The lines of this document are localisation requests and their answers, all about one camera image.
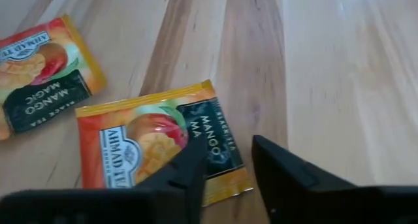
dark green label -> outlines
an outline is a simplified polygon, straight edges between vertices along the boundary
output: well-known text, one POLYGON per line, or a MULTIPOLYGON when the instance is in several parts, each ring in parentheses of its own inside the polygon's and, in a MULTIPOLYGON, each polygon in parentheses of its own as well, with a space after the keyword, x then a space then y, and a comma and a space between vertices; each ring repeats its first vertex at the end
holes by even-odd
POLYGON ((208 142, 208 179, 242 168, 240 152, 217 98, 177 106, 186 120, 189 140, 208 142))
POLYGON ((89 97, 80 71, 37 86, 14 90, 3 108, 15 133, 28 131, 59 114, 62 110, 89 97))

wooden table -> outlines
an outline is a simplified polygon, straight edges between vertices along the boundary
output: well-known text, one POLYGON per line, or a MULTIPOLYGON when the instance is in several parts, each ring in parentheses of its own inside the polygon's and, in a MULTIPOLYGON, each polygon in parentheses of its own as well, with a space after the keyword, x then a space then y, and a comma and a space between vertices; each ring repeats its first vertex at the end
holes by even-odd
MULTIPOLYGON (((0 0, 0 39, 67 13, 109 79, 87 106, 210 78, 252 174, 264 135, 356 184, 418 183, 416 0, 0 0)), ((0 194, 80 187, 73 110, 0 142, 0 194)), ((259 192, 203 223, 267 223, 259 192)))

ahmad tea logo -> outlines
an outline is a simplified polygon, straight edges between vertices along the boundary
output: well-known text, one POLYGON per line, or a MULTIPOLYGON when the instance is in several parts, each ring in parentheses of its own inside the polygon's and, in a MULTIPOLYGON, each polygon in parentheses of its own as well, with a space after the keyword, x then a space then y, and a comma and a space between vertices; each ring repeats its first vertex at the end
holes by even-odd
POLYGON ((126 138, 125 126, 100 131, 100 147, 106 187, 133 187, 135 170, 142 162, 142 152, 135 141, 126 138))
POLYGON ((0 49, 0 62, 4 61, 22 61, 35 54, 39 46, 51 41, 46 31, 32 35, 26 39, 15 42, 0 49))

mango tea packet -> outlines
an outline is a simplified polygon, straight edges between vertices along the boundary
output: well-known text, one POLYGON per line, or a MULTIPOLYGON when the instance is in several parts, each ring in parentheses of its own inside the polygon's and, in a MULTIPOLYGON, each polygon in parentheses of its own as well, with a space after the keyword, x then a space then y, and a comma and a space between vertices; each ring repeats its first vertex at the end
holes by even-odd
POLYGON ((0 140, 37 127, 105 85, 68 16, 0 40, 0 140))
POLYGON ((130 188, 189 142, 208 143, 204 205, 252 189, 240 152, 209 80, 76 109, 85 188, 130 188))

black device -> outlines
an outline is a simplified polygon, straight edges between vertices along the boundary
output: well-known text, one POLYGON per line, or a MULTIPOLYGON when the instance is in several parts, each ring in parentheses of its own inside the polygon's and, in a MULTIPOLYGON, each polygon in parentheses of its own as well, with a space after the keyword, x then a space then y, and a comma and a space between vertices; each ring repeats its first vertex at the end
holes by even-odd
MULTIPOLYGON (((206 152, 188 145, 132 189, 11 194, 0 223, 199 223, 206 152)), ((417 223, 418 187, 357 187, 262 136, 252 156, 271 223, 417 223)))

